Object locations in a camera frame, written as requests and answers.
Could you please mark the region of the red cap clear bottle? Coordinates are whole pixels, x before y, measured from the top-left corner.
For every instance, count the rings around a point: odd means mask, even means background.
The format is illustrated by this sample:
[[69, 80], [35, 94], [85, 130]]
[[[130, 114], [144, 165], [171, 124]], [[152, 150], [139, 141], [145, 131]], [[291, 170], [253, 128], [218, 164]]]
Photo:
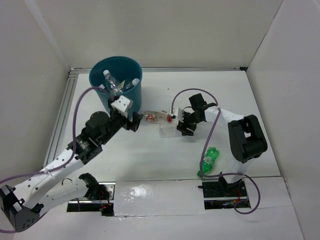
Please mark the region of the red cap clear bottle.
[[144, 112], [144, 120], [147, 123], [152, 124], [170, 123], [172, 121], [172, 117], [166, 112], [146, 110]]

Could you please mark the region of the green plastic bottle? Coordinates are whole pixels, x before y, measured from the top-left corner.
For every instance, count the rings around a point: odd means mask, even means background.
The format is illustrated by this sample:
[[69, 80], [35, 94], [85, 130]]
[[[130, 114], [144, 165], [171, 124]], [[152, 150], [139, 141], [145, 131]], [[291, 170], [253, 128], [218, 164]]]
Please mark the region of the green plastic bottle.
[[213, 168], [215, 161], [220, 156], [220, 151], [215, 147], [209, 147], [202, 159], [202, 172], [209, 174]]

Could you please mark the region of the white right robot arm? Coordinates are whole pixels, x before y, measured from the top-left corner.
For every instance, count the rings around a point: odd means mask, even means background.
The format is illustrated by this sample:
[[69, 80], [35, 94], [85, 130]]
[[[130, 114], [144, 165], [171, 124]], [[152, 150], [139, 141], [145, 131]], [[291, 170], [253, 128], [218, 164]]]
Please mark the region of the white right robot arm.
[[[208, 103], [200, 93], [191, 96], [189, 103], [192, 112], [182, 108], [170, 109], [170, 115], [178, 119], [176, 129], [182, 136], [193, 136], [198, 124], [212, 124], [201, 153], [197, 176], [223, 178], [218, 190], [223, 196], [230, 196], [236, 189], [235, 183], [245, 177], [251, 160], [259, 158], [268, 149], [260, 122], [253, 114], [241, 115], [222, 108], [216, 98]], [[228, 135], [226, 151], [209, 146], [216, 127]]]

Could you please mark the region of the clear plastic bottle white cap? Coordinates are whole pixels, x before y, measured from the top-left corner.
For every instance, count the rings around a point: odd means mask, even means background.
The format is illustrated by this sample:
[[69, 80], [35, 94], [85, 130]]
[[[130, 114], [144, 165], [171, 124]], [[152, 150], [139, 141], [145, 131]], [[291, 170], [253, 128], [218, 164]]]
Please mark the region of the clear plastic bottle white cap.
[[108, 91], [112, 95], [118, 95], [124, 92], [123, 91], [123, 87], [125, 83], [124, 81], [120, 82], [107, 69], [103, 71], [103, 75], [104, 75], [105, 86], [107, 87]]

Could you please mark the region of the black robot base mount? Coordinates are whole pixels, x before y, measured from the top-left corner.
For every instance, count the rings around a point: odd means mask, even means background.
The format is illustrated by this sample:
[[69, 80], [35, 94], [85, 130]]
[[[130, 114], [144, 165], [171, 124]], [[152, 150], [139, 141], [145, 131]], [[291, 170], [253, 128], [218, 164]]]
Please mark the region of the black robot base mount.
[[228, 184], [224, 178], [205, 180], [197, 186], [202, 190], [205, 210], [250, 208], [246, 185], [243, 180]]

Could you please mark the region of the crushed clear plastic bottle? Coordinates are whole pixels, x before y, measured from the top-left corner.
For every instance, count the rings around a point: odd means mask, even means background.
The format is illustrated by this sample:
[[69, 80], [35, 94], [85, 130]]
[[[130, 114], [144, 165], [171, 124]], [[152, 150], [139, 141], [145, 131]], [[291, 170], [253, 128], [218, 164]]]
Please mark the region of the crushed clear plastic bottle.
[[178, 138], [182, 136], [177, 130], [177, 126], [173, 123], [160, 124], [159, 135], [161, 138]]

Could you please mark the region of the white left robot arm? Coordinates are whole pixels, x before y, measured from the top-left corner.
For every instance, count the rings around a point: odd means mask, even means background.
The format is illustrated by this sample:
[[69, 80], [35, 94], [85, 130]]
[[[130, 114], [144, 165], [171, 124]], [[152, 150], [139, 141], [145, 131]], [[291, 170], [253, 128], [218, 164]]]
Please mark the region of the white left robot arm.
[[142, 114], [134, 112], [132, 119], [117, 111], [107, 114], [97, 111], [85, 123], [76, 143], [67, 148], [41, 171], [16, 185], [0, 189], [0, 208], [16, 233], [37, 223], [49, 210], [73, 199], [99, 200], [110, 198], [108, 189], [90, 174], [70, 177], [100, 154], [120, 129], [136, 132]]

